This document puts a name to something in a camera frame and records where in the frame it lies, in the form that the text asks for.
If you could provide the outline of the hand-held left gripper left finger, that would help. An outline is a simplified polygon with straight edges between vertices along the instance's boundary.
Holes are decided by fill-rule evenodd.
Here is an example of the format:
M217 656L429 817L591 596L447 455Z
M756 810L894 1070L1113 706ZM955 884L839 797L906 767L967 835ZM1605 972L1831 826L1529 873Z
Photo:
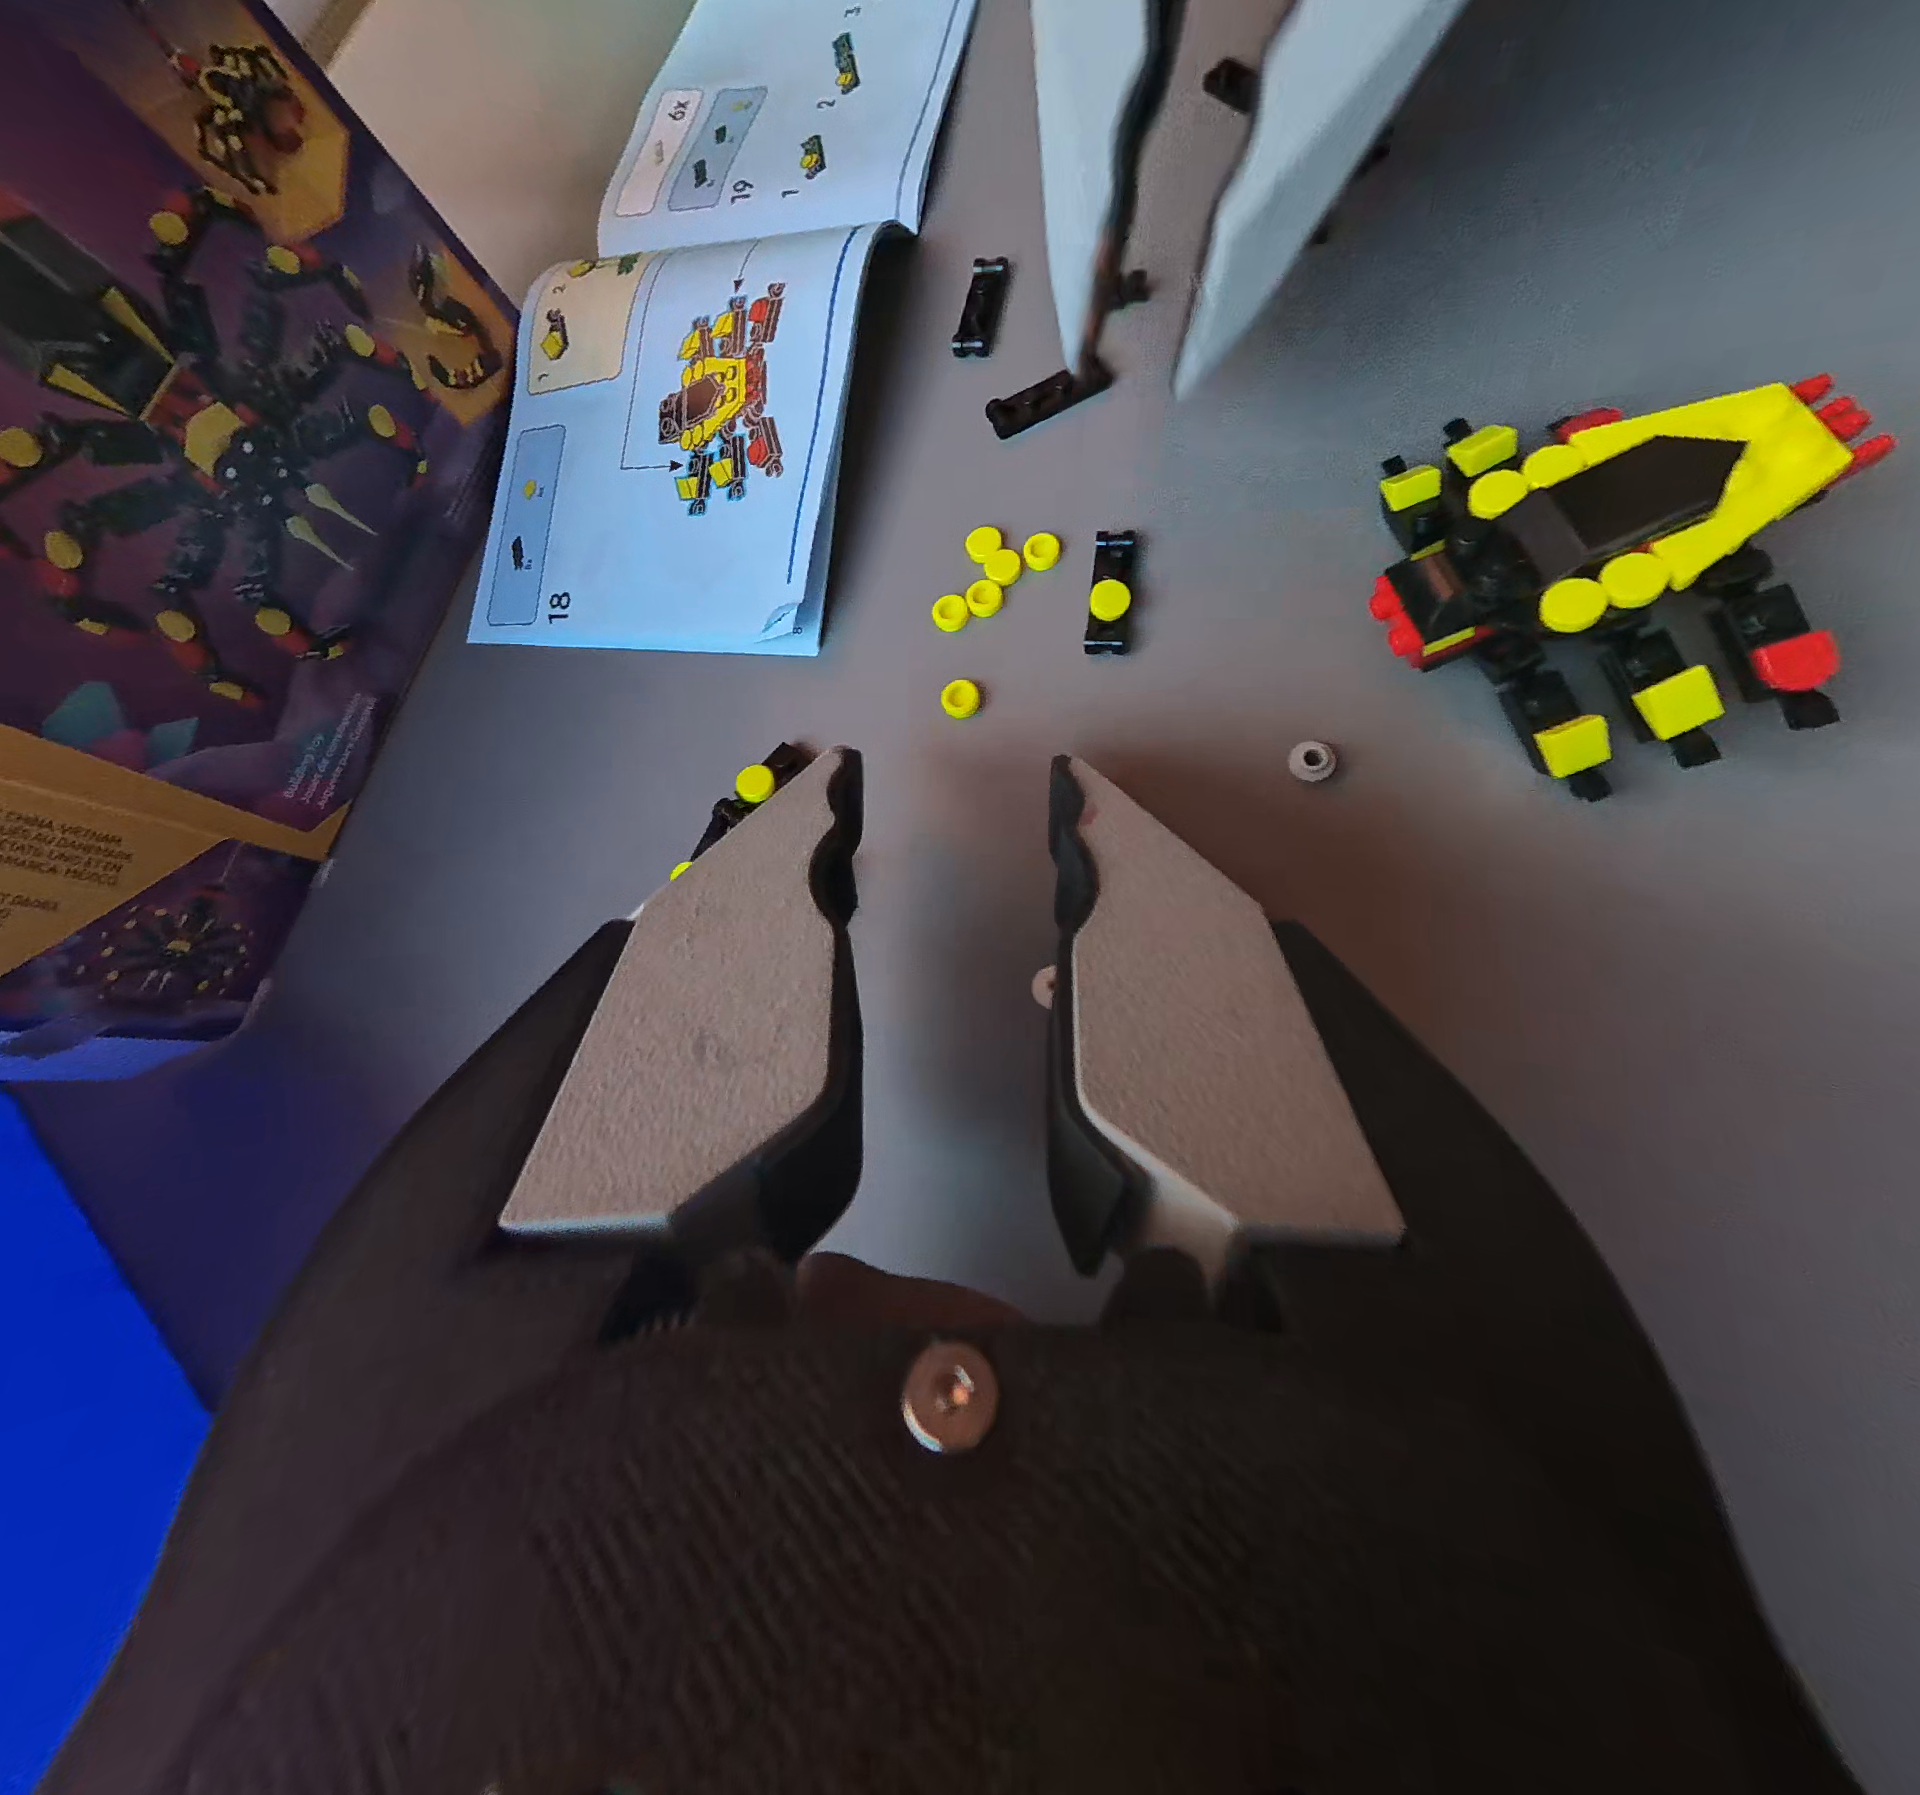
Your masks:
M497 1213L793 1264L862 1184L862 753L828 747L644 897Z

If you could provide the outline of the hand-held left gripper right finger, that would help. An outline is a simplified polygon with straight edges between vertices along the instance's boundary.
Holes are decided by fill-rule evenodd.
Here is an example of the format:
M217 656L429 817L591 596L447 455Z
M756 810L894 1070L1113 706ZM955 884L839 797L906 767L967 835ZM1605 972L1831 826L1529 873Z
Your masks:
M1046 1198L1070 1264L1394 1249L1405 1211L1263 907L1085 760L1049 760Z

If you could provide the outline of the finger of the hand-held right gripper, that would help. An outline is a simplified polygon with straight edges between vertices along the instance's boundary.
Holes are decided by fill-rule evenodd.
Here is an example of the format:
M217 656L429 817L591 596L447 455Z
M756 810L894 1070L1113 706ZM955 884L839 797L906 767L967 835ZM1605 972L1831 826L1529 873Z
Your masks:
M1254 327L1459 11L1464 0L1292 0L1213 205L1175 397L1194 397Z
M1180 48L1185 0L1028 0L1046 271L1060 348L1103 374L1103 331L1128 301L1137 169Z

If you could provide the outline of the yellow black lego model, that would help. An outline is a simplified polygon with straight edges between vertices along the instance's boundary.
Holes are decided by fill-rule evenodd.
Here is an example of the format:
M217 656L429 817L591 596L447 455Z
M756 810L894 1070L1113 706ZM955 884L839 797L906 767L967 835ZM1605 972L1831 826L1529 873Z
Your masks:
M1760 533L1892 452L1829 374L1566 416L1529 452L1509 423L1452 417L1432 467L1379 467L1394 557L1367 612L1417 676L1475 666L1526 761L1593 806L1613 727L1711 767L1726 688L1791 731L1834 727L1839 646Z

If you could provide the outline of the blue plastic bin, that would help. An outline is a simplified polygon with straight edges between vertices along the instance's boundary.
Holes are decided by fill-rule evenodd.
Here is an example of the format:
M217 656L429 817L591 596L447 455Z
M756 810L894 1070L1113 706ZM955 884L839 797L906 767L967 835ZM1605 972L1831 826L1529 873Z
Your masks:
M0 1102L0 1784L106 1672L210 1433L173 1350Z

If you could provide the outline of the open lego instruction booklet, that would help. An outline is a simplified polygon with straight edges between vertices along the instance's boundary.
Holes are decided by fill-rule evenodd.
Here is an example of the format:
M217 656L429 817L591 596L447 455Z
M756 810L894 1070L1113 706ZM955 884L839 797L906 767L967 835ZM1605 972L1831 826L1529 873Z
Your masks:
M699 0L519 305L473 646L819 656L855 320L978 0Z

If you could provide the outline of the long black lego plate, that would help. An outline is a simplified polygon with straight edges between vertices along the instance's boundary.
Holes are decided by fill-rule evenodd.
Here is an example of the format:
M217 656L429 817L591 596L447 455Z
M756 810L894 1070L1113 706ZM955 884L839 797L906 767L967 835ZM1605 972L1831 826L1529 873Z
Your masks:
M1113 382L1115 374L1103 356L1085 356L1080 369L1060 369L1021 390L987 398L987 423L1008 440L1103 397Z

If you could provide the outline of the purple lego set box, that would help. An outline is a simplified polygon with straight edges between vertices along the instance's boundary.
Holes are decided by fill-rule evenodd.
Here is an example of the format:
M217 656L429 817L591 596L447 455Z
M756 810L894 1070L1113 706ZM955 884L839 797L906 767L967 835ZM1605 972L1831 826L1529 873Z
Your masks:
M518 311L258 0L0 0L6 1083L232 1036L492 510Z

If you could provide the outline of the group of yellow round tiles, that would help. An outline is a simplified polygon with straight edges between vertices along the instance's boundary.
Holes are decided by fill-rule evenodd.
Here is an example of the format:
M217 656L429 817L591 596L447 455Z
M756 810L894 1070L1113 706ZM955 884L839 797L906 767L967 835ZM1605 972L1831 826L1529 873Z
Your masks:
M1060 564L1066 541L1053 531L967 531L967 577L923 609L941 723L982 723L1028 676Z

